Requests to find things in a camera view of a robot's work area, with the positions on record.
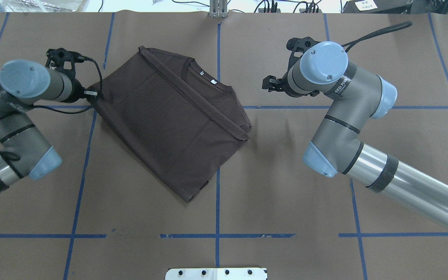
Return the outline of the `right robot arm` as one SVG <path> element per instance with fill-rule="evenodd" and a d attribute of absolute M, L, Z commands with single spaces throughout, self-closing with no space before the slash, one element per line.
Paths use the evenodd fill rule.
<path fill-rule="evenodd" d="M 325 177 L 344 174 L 448 230 L 448 185 L 359 140 L 369 119 L 382 118 L 393 107 L 396 87 L 351 62 L 336 42 L 292 38 L 286 48 L 291 51 L 286 73 L 267 76 L 262 88 L 294 98 L 332 99 L 304 163 Z"/>

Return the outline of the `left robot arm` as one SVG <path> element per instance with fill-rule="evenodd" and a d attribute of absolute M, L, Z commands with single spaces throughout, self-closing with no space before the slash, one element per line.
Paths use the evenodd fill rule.
<path fill-rule="evenodd" d="M 75 74 L 65 74 L 34 61 L 15 59 L 0 70 L 0 193 L 19 180 L 39 180 L 62 163 L 55 147 L 36 128 L 27 112 L 35 102 L 73 103 L 92 97 L 98 101 L 103 88 L 84 89 Z"/>

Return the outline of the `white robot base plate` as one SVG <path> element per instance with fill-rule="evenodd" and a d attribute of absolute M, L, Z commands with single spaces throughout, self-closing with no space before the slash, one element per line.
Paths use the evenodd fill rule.
<path fill-rule="evenodd" d="M 267 280 L 265 268 L 179 268 L 169 269 L 166 280 Z"/>

